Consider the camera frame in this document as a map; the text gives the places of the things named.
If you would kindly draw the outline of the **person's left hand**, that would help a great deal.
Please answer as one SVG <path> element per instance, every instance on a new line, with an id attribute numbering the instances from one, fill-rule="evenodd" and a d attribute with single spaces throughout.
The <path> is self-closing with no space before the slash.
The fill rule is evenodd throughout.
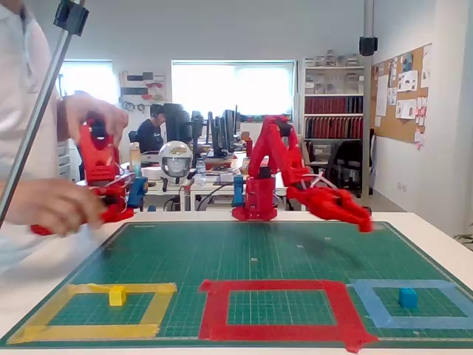
<path id="1" fill-rule="evenodd" d="M 123 131 L 128 126 L 128 114 L 108 102 L 82 92 L 66 96 L 58 102 L 58 141 L 71 138 L 78 143 L 80 126 L 90 112 L 95 112 L 102 117 L 107 133 L 114 138 L 114 145 L 119 146 Z"/>

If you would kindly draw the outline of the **person's right hand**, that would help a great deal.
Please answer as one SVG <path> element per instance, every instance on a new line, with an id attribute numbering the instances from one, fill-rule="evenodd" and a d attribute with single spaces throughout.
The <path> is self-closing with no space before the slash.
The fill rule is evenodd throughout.
<path id="1" fill-rule="evenodd" d="M 18 183 L 5 220 L 16 225 L 40 225 L 67 236 L 87 223 L 102 225 L 105 207 L 89 188 L 60 178 L 24 180 Z"/>

